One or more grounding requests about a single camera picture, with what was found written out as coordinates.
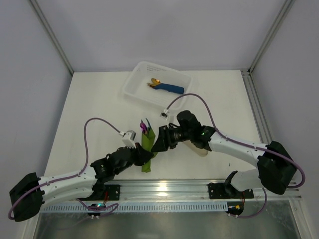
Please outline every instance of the white wall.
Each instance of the white wall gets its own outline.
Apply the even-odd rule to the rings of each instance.
[[[44,173],[71,75],[26,0],[0,1],[0,231],[15,237],[9,190]]]
[[[38,0],[75,71],[248,68],[284,0]]]
[[[298,0],[257,66],[271,131],[306,172],[303,197],[319,229],[319,1]]]

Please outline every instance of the green pouch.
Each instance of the green pouch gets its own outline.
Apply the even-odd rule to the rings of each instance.
[[[150,152],[153,147],[154,141],[155,141],[155,133],[152,128],[148,132],[148,135],[145,135],[142,133],[142,148],[143,149]],[[142,166],[143,173],[149,173],[150,171],[151,171],[151,161],[147,162],[146,164]]]

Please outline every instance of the gray floor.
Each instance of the gray floor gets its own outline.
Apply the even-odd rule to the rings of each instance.
[[[243,215],[261,203],[246,202]],[[269,202],[253,219],[224,212],[113,214],[91,220],[81,214],[41,214],[35,239],[299,239],[289,202]]]

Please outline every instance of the white tabletop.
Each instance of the white tabletop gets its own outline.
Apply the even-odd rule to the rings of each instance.
[[[185,71],[195,79],[192,92],[208,103],[216,125],[228,135],[260,142],[240,71]],[[130,72],[75,73],[57,129],[45,171],[53,176],[79,170],[85,161],[83,125],[92,117],[108,120],[121,131],[137,132],[141,142],[140,121],[147,117],[155,131],[165,124],[160,109],[135,104],[126,98],[122,86]],[[204,125],[211,125],[199,99],[189,96],[183,110],[190,110]],[[88,125],[90,163],[123,147],[120,136],[100,121]],[[132,166],[115,179],[225,179],[234,170],[253,167],[226,154],[210,152],[199,157],[183,143],[152,159],[151,172]]]

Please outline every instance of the blue handle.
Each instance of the blue handle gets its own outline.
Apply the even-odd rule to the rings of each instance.
[[[155,90],[162,89],[162,90],[177,93],[180,95],[184,94],[184,87],[165,84],[165,83],[160,83],[160,84],[154,86],[153,89],[155,89]]]

